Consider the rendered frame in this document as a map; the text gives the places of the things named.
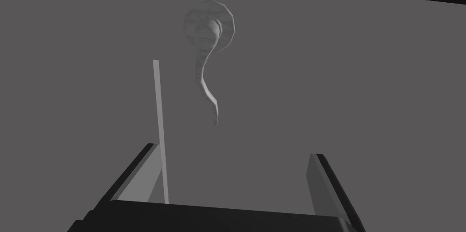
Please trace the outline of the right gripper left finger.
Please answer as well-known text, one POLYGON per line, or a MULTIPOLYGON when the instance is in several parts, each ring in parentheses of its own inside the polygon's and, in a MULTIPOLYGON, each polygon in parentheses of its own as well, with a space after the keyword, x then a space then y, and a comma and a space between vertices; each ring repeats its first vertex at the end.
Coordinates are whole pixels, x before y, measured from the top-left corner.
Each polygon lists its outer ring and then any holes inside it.
POLYGON ((162 203, 162 156, 158 144, 144 146, 95 209, 114 200, 162 203))

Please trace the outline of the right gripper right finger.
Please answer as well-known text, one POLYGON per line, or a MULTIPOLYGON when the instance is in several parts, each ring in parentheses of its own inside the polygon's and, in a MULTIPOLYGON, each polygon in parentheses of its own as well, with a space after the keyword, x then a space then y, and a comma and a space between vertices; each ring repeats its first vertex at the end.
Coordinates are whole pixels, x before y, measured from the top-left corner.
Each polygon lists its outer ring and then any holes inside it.
POLYGON ((323 154, 310 154, 306 171, 314 214, 339 222, 339 232, 366 232, 335 172, 323 154))

